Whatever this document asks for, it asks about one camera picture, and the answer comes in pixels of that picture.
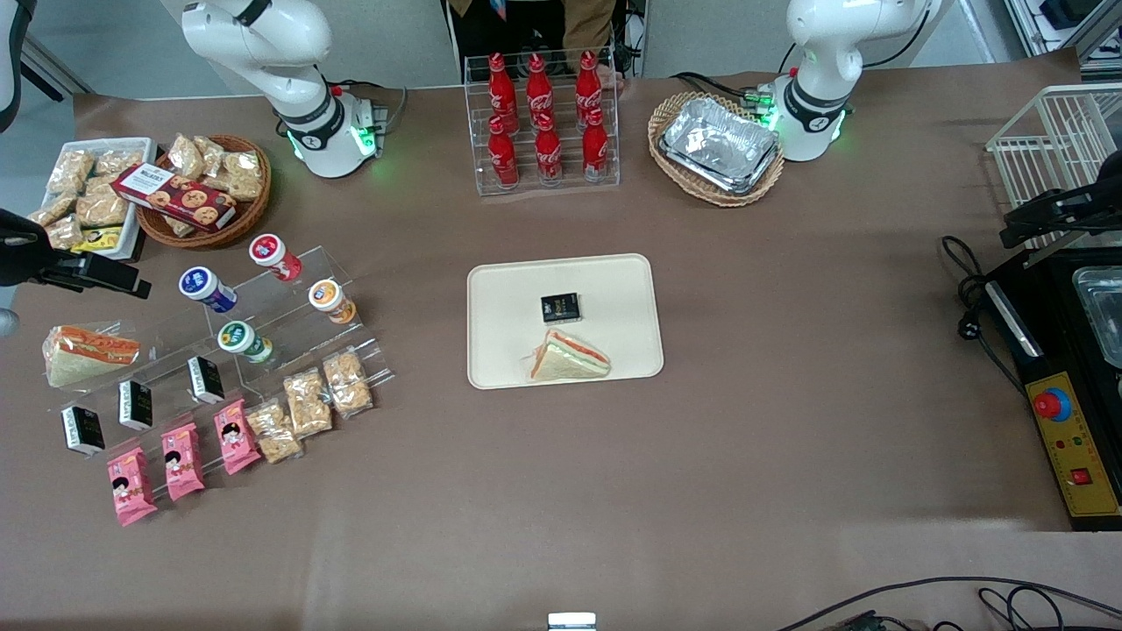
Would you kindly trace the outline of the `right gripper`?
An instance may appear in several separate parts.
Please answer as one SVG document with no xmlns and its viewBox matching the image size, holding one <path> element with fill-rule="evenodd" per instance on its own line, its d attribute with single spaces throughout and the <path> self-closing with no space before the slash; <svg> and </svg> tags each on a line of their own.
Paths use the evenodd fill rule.
<svg viewBox="0 0 1122 631">
<path fill-rule="evenodd" d="M 49 267 L 53 274 L 43 274 Z M 42 226 L 1 209 L 1 287 L 25 283 L 76 293 L 103 289 L 140 300 L 151 292 L 151 283 L 140 277 L 139 269 L 94 252 L 65 252 L 56 260 L 56 252 Z"/>
</svg>

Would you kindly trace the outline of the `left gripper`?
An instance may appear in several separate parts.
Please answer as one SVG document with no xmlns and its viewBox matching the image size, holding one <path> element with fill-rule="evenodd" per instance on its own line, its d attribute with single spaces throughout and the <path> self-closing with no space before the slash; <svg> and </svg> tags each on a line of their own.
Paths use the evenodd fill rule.
<svg viewBox="0 0 1122 631">
<path fill-rule="evenodd" d="M 1063 195 L 1037 195 L 1008 212 L 999 232 L 1005 249 L 1050 234 L 1121 228 L 1121 176 L 1113 175 Z"/>
</svg>

